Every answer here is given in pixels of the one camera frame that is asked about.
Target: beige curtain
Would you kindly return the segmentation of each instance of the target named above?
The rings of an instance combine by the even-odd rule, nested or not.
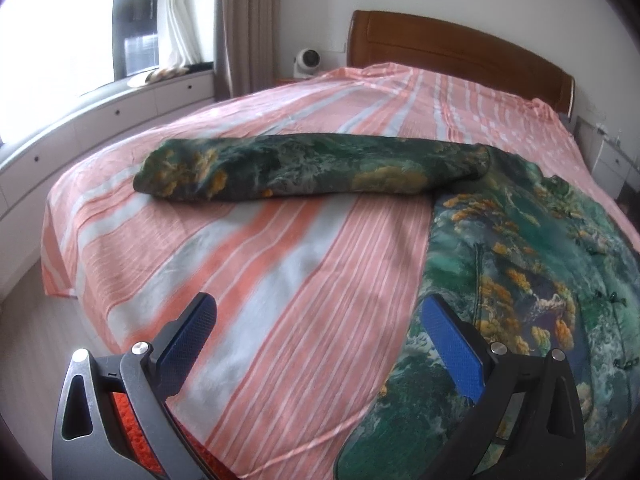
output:
[[[185,0],[158,0],[158,53],[161,68],[202,62]]]
[[[273,85],[278,0],[216,0],[216,97]]]

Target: metal screw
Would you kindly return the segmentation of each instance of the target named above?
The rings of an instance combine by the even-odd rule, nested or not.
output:
[[[491,352],[496,355],[505,355],[507,353],[507,347],[498,341],[491,343]]]
[[[551,351],[551,357],[555,360],[555,361],[564,361],[564,358],[566,357],[566,355],[564,355],[564,352],[559,349],[559,348],[554,348]]]
[[[86,348],[79,348],[78,350],[76,350],[74,352],[74,354],[71,356],[71,358],[76,362],[76,363],[81,363],[82,361],[84,361],[85,359],[87,359],[89,357],[89,352],[86,350]]]
[[[146,343],[144,341],[139,341],[137,343],[135,343],[135,345],[133,345],[131,347],[131,351],[135,354],[135,355],[142,355],[143,353],[145,353],[147,350],[149,350],[149,343]]]

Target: bed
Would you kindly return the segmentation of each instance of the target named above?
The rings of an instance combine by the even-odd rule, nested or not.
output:
[[[111,351],[153,338],[198,291],[216,298],[216,329],[168,405],[240,478],[332,477],[401,351],[431,203],[162,202],[131,184],[162,140],[337,132],[490,144],[583,190],[640,249],[562,126],[574,80],[557,66],[460,25],[360,10],[348,65],[110,146],[65,173],[47,200],[46,292],[77,296]]]

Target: floor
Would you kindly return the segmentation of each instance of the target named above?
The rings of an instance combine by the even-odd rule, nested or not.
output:
[[[58,397],[71,354],[108,353],[83,317],[78,300],[44,295],[40,262],[0,310],[0,413],[33,463],[51,478],[51,439]]]

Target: green floral garment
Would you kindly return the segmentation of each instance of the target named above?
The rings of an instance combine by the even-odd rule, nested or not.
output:
[[[582,405],[588,468],[640,396],[638,255],[604,209],[517,155],[481,144],[299,134],[169,140],[134,188],[171,200],[329,192],[434,194],[429,249],[404,349],[335,464],[338,480],[418,479],[470,404],[420,323],[441,294],[487,341],[565,351]],[[498,436],[507,436],[517,406]],[[482,466],[498,459],[492,444]]]

